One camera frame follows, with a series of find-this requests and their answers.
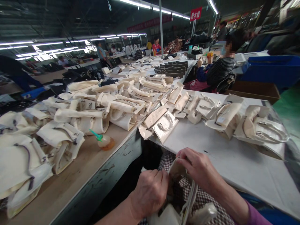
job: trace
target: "red shirt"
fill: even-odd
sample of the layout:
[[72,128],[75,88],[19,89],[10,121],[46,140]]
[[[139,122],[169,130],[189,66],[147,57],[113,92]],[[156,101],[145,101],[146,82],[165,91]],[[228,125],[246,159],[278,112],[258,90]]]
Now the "red shirt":
[[157,51],[157,49],[161,50],[162,47],[160,47],[159,44],[153,44],[153,45],[152,45],[152,49],[153,49],[153,51],[155,50],[156,52],[159,52],[159,51]]

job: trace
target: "cardboard box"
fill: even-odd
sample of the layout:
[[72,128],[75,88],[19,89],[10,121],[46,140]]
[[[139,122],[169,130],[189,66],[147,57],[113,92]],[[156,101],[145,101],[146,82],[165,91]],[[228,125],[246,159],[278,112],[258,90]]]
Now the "cardboard box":
[[280,99],[280,94],[275,84],[252,81],[235,81],[232,88],[228,89],[224,94],[268,100],[271,105]]

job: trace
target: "green floor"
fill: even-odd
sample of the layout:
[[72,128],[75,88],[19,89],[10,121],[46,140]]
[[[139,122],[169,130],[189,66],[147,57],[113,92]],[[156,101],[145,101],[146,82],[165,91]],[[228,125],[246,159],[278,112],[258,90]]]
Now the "green floor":
[[300,149],[300,85],[296,85],[281,95],[273,105],[292,140]]

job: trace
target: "striped shirt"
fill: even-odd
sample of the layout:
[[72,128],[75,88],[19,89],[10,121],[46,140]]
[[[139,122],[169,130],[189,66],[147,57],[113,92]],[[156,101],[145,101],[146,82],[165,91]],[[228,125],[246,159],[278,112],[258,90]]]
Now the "striped shirt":
[[234,58],[231,57],[218,59],[206,73],[207,84],[210,86],[218,85],[232,71],[234,64]]

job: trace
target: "ceiling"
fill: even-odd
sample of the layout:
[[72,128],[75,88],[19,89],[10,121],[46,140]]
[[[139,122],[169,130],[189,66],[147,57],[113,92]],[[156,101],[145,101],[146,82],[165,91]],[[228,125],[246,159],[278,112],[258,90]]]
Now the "ceiling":
[[[158,5],[158,0],[147,0]],[[136,6],[116,0],[0,0],[0,41],[109,34]],[[241,13],[261,5],[259,0],[215,0],[221,15]],[[162,0],[162,7],[179,13],[207,5],[206,0]]]

